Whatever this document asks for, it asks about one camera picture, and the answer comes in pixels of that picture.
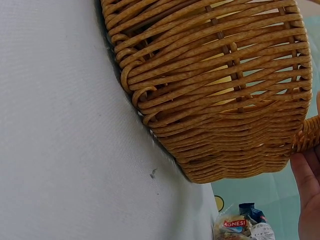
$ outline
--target hand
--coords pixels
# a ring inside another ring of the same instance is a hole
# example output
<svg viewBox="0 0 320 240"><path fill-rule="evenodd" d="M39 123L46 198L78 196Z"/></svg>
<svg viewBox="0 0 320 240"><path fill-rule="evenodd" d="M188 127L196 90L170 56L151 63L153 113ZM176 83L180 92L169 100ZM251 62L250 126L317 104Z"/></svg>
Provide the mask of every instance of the hand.
<svg viewBox="0 0 320 240"><path fill-rule="evenodd" d="M291 156L291 168L299 190L301 213L300 240L320 237L320 145Z"/></svg>

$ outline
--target basket handle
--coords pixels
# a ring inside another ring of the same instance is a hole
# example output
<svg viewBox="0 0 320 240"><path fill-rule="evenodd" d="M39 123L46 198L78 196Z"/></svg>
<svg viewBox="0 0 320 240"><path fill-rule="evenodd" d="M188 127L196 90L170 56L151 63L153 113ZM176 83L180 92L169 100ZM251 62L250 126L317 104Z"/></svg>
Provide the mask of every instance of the basket handle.
<svg viewBox="0 0 320 240"><path fill-rule="evenodd" d="M318 115L304 120L302 129L293 137L293 152L302 153L319 144L320 141L320 92L316 95Z"/></svg>

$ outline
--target white fabric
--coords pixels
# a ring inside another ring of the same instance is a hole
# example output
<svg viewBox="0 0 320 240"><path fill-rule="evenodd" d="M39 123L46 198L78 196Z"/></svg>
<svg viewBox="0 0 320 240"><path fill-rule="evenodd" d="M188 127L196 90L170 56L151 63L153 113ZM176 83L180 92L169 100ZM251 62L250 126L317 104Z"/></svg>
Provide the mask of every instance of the white fabric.
<svg viewBox="0 0 320 240"><path fill-rule="evenodd" d="M143 127L98 4L0 1L0 239L210 240L211 186Z"/></svg>

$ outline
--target plastic bag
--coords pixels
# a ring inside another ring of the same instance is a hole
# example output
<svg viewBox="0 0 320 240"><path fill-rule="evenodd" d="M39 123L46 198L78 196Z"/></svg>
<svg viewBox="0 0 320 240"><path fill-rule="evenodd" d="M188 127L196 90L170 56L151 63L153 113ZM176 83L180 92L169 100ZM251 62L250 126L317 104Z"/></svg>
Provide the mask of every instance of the plastic bag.
<svg viewBox="0 0 320 240"><path fill-rule="evenodd" d="M238 213L229 207L213 228L214 240L275 240L275 233L254 203L239 205Z"/></svg>

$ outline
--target wicker basket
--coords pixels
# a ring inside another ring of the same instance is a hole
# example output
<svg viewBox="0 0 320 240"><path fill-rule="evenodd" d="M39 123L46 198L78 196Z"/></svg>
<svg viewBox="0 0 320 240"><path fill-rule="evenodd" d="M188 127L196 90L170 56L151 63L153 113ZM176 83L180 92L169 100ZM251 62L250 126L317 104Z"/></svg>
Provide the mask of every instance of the wicker basket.
<svg viewBox="0 0 320 240"><path fill-rule="evenodd" d="M121 84L195 183L280 171L319 143L294 0L102 0Z"/></svg>

